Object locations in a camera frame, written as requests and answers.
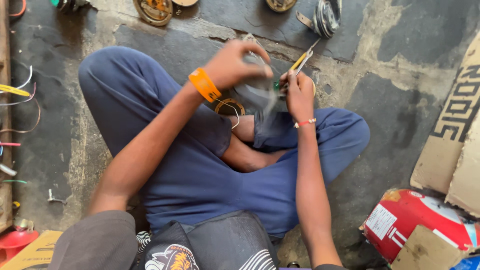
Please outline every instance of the white label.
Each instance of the white label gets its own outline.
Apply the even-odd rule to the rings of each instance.
[[[368,218],[366,225],[372,233],[378,236],[380,240],[383,240],[395,221],[396,216],[379,204]]]

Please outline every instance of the stone floor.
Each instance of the stone floor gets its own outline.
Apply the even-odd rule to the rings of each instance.
[[[200,0],[181,8],[167,26],[138,18],[131,0],[92,0],[76,14],[58,13],[48,0],[27,0],[22,18],[11,21],[12,82],[34,67],[42,119],[31,133],[13,136],[16,216],[39,231],[65,230],[78,221],[111,155],[80,91],[78,65],[110,45],[138,49],[159,61],[180,84],[230,38],[251,32],[274,58],[278,75],[317,36],[298,22],[311,16],[315,0],[298,1],[278,14],[264,0]],[[12,12],[20,1],[11,1]],[[406,187],[440,112],[469,42],[480,29],[478,0],[348,0],[342,26],[322,41],[307,63],[320,108],[341,107],[365,118],[371,140],[365,151],[329,187],[333,234],[352,270],[385,265],[358,230],[383,192]],[[33,103],[13,107],[13,126],[29,129]],[[48,203],[48,189],[68,204]],[[309,267],[298,228],[281,244],[282,265]]]

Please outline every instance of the dark gray sleeve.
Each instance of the dark gray sleeve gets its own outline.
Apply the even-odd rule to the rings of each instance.
[[[104,211],[60,236],[48,270],[128,270],[136,253],[133,217],[124,211]]]
[[[343,268],[338,265],[333,265],[333,264],[322,264],[317,267],[315,267],[315,270],[347,270],[346,268]]]

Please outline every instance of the green component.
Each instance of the green component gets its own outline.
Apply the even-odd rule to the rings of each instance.
[[[273,90],[280,91],[280,80],[273,83]]]

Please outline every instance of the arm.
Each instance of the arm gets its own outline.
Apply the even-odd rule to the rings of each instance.
[[[288,111],[296,122],[313,118],[313,81],[304,73],[288,74]],[[332,238],[330,205],[325,189],[314,124],[298,128],[297,213],[312,269],[342,266]]]
[[[229,88],[245,77],[273,75],[270,67],[245,64],[248,51],[270,62],[257,44],[233,40],[228,42],[204,67],[215,86]],[[153,174],[171,143],[204,98],[187,82],[165,108],[112,160],[94,191],[89,214],[106,210],[126,210],[128,200]]]

